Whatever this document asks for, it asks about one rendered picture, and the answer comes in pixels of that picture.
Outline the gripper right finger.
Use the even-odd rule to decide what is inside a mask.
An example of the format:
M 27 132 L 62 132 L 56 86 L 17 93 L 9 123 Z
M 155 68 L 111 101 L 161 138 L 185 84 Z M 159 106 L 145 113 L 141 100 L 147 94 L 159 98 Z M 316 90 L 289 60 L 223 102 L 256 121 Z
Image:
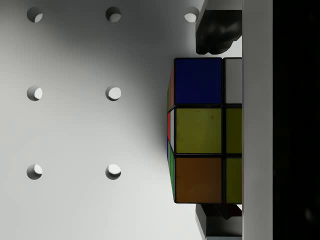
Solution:
M 195 220 L 203 238 L 242 237 L 242 210 L 236 204 L 196 204 Z

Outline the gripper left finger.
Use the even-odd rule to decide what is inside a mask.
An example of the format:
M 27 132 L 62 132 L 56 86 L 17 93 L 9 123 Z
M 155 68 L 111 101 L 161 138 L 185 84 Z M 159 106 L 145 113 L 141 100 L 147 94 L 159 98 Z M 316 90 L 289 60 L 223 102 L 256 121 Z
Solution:
M 196 53 L 222 54 L 241 36 L 241 10 L 205 10 L 195 33 Z

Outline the puzzle cube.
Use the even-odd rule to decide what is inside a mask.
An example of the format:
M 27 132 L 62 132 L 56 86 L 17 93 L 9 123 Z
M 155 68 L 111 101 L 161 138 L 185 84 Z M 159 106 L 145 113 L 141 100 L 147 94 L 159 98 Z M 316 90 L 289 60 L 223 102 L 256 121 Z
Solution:
M 175 203 L 242 203 L 242 119 L 240 57 L 174 59 L 167 161 Z

